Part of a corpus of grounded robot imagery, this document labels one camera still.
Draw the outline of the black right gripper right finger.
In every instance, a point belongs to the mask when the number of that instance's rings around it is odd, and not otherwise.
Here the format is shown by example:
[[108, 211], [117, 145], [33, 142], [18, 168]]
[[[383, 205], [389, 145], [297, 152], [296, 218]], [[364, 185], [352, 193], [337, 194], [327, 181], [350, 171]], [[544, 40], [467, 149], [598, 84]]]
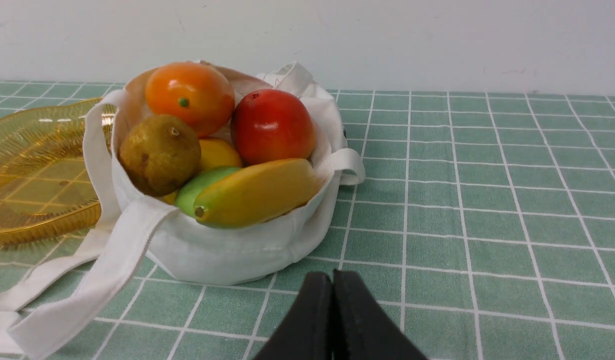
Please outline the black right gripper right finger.
[[333, 271], [335, 360], [426, 360], [373, 297], [360, 274]]

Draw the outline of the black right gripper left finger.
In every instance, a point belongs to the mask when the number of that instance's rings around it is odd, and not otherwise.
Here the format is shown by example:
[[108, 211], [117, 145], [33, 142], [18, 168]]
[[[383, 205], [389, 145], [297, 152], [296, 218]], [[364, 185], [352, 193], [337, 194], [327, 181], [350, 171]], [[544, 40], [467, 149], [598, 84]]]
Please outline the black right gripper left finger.
[[309, 272], [277, 330], [256, 360], [330, 360], [333, 285], [328, 274]]

